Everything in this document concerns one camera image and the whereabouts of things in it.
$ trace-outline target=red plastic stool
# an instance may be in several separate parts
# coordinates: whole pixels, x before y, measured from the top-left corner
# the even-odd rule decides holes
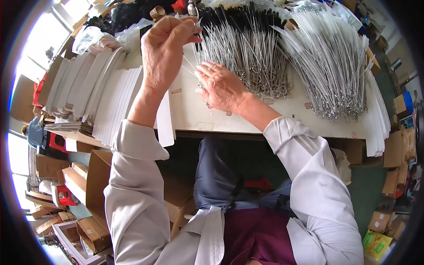
[[[61,145],[60,143],[58,143],[59,141],[56,141],[56,140],[58,140],[60,138],[63,139],[63,145]],[[59,151],[62,151],[63,153],[71,153],[69,151],[66,151],[66,142],[65,142],[65,139],[62,136],[57,135],[57,134],[52,133],[52,132],[50,132],[49,146],[51,148],[57,149]]]
[[[75,206],[75,205],[77,205],[77,203],[75,203],[72,200],[72,193],[71,193],[71,191],[65,185],[56,186],[56,188],[57,188],[57,197],[56,198],[57,198],[58,203],[60,205],[68,205],[68,206]],[[59,194],[61,192],[63,192],[63,197],[64,198],[59,197]]]

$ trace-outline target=white workbench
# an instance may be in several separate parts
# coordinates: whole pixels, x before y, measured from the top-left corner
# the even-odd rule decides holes
[[[196,66],[191,44],[184,46],[184,55],[193,66]],[[138,67],[137,64],[140,64],[141,57],[127,60],[124,63],[125,68]],[[194,72],[194,69],[185,59],[183,59],[182,65]],[[366,138],[367,131],[362,122],[328,121],[316,116],[311,109],[306,109],[305,103],[308,100],[299,74],[296,71],[292,74],[291,69],[289,69],[288,75],[289,81],[293,85],[293,98],[277,100],[270,105],[273,109],[286,117],[292,118],[294,115],[294,120],[302,121],[311,130],[323,137]],[[200,96],[195,93],[197,85],[197,77],[181,68],[170,88],[170,91],[173,92],[170,94],[170,104],[172,124],[175,130],[260,134],[257,128],[236,114],[227,116],[225,112],[217,109],[208,109]]]

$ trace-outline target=floor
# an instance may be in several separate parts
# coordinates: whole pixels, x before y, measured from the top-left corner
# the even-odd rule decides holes
[[[373,43],[370,44],[370,48],[376,53],[376,58],[381,66],[381,70],[375,76],[375,79],[380,87],[389,116],[392,117],[394,114],[393,99],[397,94],[390,74],[385,68],[384,60],[387,57]],[[159,161],[158,164],[162,167],[170,167],[188,178],[194,178],[200,140],[198,138],[178,137],[175,145],[167,148],[170,159]],[[288,178],[286,170],[272,153],[267,142],[229,139],[224,140],[224,142],[227,144],[232,157],[234,157],[232,166],[237,175],[243,174],[247,179],[267,177],[274,188]],[[69,160],[88,165],[89,154],[72,153],[69,155]],[[355,219],[362,237],[366,234],[374,209],[383,200],[381,190],[386,172],[387,170],[382,165],[352,168],[352,183],[348,186],[348,189],[351,194]],[[82,205],[74,206],[71,211],[77,218],[89,216],[88,211]]]

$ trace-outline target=gray trousers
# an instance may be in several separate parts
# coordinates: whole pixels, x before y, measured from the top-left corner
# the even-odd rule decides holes
[[[201,141],[199,164],[197,165],[196,182],[194,184],[196,210],[209,209],[212,205],[225,207],[239,179],[239,176],[235,176],[229,168],[228,161],[228,151],[221,140],[206,136]],[[235,209],[274,208],[280,194],[290,196],[291,184],[291,180],[288,179],[277,190],[258,199],[242,188],[234,199]],[[282,209],[291,212],[289,202],[281,206]]]

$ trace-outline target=white shirt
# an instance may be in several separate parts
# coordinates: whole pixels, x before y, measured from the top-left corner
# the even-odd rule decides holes
[[[287,231],[298,265],[363,264],[352,202],[328,143],[301,122],[280,117],[264,131],[292,180]],[[121,122],[112,146],[106,219],[116,264],[218,265],[224,256],[224,215],[199,211],[171,242],[163,179],[155,160],[169,158],[152,128]]]

